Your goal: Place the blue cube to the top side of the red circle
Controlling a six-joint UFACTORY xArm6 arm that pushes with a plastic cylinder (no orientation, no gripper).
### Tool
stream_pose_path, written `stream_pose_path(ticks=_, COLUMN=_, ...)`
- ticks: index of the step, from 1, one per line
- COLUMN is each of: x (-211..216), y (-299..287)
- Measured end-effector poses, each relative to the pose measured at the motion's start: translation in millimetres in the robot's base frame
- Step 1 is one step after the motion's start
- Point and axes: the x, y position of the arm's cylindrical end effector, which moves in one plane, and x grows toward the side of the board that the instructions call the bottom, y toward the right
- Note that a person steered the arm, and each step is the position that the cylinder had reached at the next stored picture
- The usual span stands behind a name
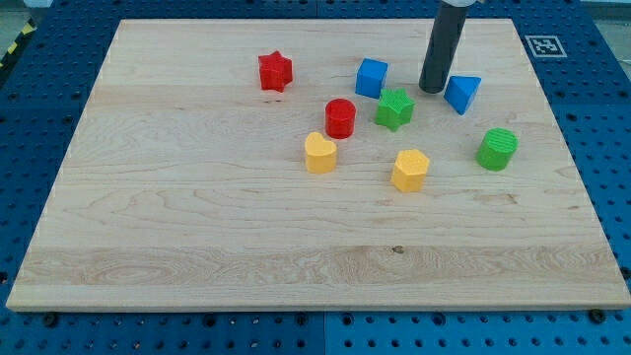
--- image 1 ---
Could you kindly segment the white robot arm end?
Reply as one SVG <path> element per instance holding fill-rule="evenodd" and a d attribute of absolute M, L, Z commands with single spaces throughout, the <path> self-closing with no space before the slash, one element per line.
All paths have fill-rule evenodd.
<path fill-rule="evenodd" d="M 487 0 L 441 0 L 441 1 L 450 6 L 459 7 L 459 8 L 469 7 L 476 3 L 484 4 L 487 2 Z"/>

